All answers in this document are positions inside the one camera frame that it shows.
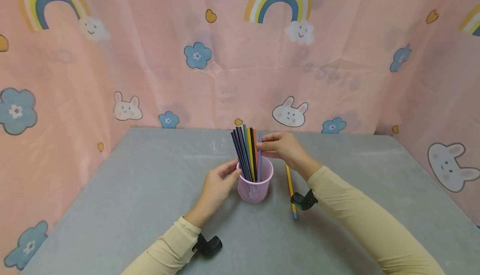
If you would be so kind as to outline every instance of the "tabletop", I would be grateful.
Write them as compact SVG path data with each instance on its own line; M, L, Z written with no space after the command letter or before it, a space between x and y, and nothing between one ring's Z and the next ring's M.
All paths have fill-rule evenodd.
M480 270L480 232L395 139L296 136L313 157L394 215L446 274ZM120 274L192 208L206 172L233 158L228 131L130 129L22 274ZM179 274L381 274L318 206L293 220L285 164L271 161L267 198L249 204L233 189L202 231L207 240L218 236L223 249L209 260L195 256ZM308 191L295 172L292 182L296 192Z

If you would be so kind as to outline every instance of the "colored pencil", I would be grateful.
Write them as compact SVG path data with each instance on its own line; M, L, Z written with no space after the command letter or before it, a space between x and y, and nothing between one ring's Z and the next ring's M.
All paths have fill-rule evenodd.
M239 163L240 163L240 168L242 170L243 178L247 179L245 172L243 172L243 170L244 170L243 159L241 159L240 148L239 148L237 140L235 138L235 133L232 131L232 132L230 132L230 134L232 136L233 145L235 146L235 151L237 152L237 156L239 158Z
M246 179L248 181L252 181L252 175L250 174L250 165L249 165L246 151L245 151L244 139L243 139L243 136L241 136L241 130L239 127L236 128L235 134L237 138L237 143L239 144L239 148L240 148L241 159L243 159L244 169L242 171L243 173L245 173Z
M258 182L258 176L257 176L257 154L256 154L256 151L255 151L255 133L253 131L253 128L250 127L249 129L249 132L250 132L250 145L251 145L251 151L252 151L252 161L253 161L253 167L252 167L252 170L253 170L253 173L255 175L255 182Z
M293 187L292 187L292 178L290 176L290 168L288 167L287 164L285 164L285 167L287 168L287 179L288 179L288 189L290 190L290 199L293 196ZM293 219L297 219L297 208L293 203L290 203L292 205L292 211L293 211Z
M252 138L252 145L253 145L253 158L255 158L255 178L257 182L260 182L258 180L258 148L257 148L257 130L253 129L253 138Z
M245 151L247 152L247 158L250 161L250 152L248 151L248 140L247 140L247 125L243 124L243 132L242 132L242 137L245 143Z
M258 142L262 142L262 133L259 133ZM258 182L262 182L262 149L258 149Z
M255 172L253 171L252 135L250 134L250 132L250 128L247 128L248 152L250 154L250 170L252 170L252 182L255 182Z

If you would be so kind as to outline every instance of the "cup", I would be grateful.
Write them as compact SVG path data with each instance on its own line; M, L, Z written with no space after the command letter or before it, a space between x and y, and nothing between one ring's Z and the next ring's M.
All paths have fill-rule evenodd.
M267 158L262 157L262 169L260 170L261 182L250 182L240 174L239 184L237 190L240 197L249 203L262 202L268 193L268 185L273 177L273 165Z

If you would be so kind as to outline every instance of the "sleeve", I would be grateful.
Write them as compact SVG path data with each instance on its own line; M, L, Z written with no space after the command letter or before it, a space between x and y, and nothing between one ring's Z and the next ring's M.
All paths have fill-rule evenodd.
M445 274L400 222L329 168L320 168L307 184L319 205L353 234L386 274Z
M179 218L122 275L173 275L190 262L200 229Z

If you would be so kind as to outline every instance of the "black clip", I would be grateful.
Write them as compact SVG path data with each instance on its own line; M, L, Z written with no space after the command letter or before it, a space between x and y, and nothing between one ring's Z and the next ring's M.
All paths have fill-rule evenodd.
M222 249L222 241L217 236L214 236L207 242L203 234L198 236L197 243L193 246L192 251L194 253L199 252L205 258L211 258Z
M302 210L309 210L313 205L318 203L318 200L313 195L313 190L309 190L305 197L295 192L290 202Z

